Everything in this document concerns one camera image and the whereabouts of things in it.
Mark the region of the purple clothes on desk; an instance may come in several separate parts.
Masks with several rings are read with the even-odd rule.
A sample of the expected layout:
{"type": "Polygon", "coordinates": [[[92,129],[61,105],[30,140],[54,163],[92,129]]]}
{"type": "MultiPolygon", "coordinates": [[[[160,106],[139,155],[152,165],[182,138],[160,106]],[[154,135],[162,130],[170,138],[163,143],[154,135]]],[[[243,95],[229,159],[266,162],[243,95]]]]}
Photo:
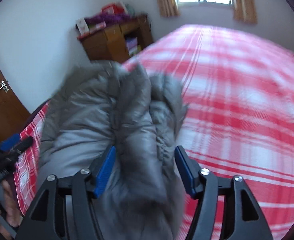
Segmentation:
{"type": "Polygon", "coordinates": [[[101,13],[97,14],[92,17],[84,18],[85,22],[88,25],[96,25],[105,22],[106,25],[117,24],[125,21],[131,20],[131,16],[128,14],[108,14],[108,13],[101,13]]]}

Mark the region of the grey puffer jacket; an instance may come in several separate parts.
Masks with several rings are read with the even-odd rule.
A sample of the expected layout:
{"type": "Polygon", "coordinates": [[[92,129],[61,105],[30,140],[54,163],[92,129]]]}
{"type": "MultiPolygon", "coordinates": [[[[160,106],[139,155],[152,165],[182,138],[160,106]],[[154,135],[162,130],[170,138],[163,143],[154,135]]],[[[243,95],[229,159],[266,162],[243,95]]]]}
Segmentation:
{"type": "Polygon", "coordinates": [[[49,102],[37,184],[76,174],[114,145],[110,180],[92,203],[104,239],[174,239],[184,212],[174,150],[187,110],[170,75],[109,61],[75,67],[49,102]]]}

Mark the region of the white box on desk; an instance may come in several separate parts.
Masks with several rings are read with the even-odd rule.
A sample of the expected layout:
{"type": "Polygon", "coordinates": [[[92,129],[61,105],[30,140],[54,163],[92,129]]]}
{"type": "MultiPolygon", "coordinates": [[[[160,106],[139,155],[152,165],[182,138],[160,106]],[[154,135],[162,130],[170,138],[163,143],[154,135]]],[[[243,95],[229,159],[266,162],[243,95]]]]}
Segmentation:
{"type": "Polygon", "coordinates": [[[78,28],[81,35],[88,34],[90,32],[84,18],[76,20],[76,27],[78,28]]]}

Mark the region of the boxes under desk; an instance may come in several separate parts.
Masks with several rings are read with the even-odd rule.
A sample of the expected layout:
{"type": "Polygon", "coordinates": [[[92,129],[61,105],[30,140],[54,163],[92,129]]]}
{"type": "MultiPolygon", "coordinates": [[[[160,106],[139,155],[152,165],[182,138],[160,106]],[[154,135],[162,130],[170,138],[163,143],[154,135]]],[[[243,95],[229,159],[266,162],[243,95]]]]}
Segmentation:
{"type": "Polygon", "coordinates": [[[125,43],[130,57],[137,55],[142,50],[141,45],[138,44],[138,39],[136,37],[126,39],[125,43]]]}

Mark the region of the right yellow curtain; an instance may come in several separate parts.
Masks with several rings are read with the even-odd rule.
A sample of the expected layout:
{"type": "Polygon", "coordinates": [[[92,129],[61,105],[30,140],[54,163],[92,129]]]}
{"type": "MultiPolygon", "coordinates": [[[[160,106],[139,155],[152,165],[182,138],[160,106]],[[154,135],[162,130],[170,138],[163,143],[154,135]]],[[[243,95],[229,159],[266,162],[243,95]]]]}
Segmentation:
{"type": "Polygon", "coordinates": [[[245,24],[257,24],[254,0],[233,0],[234,20],[245,24]]]}

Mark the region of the red box on desk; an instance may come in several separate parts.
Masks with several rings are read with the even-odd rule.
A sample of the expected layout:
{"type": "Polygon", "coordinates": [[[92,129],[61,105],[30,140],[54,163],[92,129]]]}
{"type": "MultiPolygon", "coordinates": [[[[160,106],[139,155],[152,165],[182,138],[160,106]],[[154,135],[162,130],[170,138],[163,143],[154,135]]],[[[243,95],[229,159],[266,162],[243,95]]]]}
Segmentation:
{"type": "Polygon", "coordinates": [[[110,15],[128,14],[126,6],[122,2],[107,4],[102,7],[101,12],[110,15]]]}

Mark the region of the wooden desk with drawers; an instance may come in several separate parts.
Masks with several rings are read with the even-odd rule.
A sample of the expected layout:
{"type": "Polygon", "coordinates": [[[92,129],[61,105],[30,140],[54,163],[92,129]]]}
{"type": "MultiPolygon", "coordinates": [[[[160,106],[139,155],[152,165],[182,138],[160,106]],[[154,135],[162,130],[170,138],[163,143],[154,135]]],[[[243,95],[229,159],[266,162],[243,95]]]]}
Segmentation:
{"type": "Polygon", "coordinates": [[[110,25],[93,34],[79,37],[89,60],[112,60],[119,63],[127,61],[131,39],[137,41],[138,50],[144,50],[154,42],[151,24],[147,14],[140,14],[128,21],[110,25]]]}

